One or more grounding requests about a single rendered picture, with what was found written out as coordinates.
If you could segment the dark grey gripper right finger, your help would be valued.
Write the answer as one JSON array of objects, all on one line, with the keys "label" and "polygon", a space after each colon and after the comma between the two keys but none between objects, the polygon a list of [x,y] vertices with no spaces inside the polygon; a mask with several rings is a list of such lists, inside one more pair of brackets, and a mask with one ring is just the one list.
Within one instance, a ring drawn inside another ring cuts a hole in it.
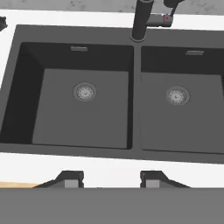
[{"label": "dark grey gripper right finger", "polygon": [[140,171],[141,188],[187,188],[187,185],[166,177],[162,171]]}]

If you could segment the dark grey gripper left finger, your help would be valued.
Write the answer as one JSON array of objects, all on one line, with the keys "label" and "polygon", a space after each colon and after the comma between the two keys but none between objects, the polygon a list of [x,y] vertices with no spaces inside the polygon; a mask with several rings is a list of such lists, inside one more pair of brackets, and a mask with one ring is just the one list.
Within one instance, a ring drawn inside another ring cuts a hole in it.
[{"label": "dark grey gripper left finger", "polygon": [[62,171],[56,179],[36,185],[36,188],[83,188],[84,171]]}]

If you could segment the dark grey double sink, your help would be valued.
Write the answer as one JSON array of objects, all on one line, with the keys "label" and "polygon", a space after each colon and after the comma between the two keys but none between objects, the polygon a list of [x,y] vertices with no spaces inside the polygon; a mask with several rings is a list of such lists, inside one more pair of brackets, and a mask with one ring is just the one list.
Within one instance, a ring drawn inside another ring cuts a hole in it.
[{"label": "dark grey double sink", "polygon": [[18,25],[0,152],[224,164],[224,31]]}]

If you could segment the black sink tap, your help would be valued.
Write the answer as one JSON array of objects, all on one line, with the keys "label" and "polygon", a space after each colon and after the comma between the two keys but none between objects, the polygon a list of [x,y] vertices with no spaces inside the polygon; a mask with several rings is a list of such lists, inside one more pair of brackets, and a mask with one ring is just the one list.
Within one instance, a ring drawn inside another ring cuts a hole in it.
[{"label": "black sink tap", "polygon": [[130,34],[134,42],[142,42],[146,37],[148,27],[171,27],[173,16],[178,5],[185,0],[164,0],[164,6],[171,8],[170,14],[152,14],[155,0],[137,0],[132,31]]}]

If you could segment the black object on worktop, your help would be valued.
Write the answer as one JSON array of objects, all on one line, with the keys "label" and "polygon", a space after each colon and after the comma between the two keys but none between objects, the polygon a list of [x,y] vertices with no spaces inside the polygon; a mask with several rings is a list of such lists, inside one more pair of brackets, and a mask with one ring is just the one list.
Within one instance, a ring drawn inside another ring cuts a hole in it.
[{"label": "black object on worktop", "polygon": [[6,24],[6,17],[0,17],[0,31],[5,29],[8,25]]}]

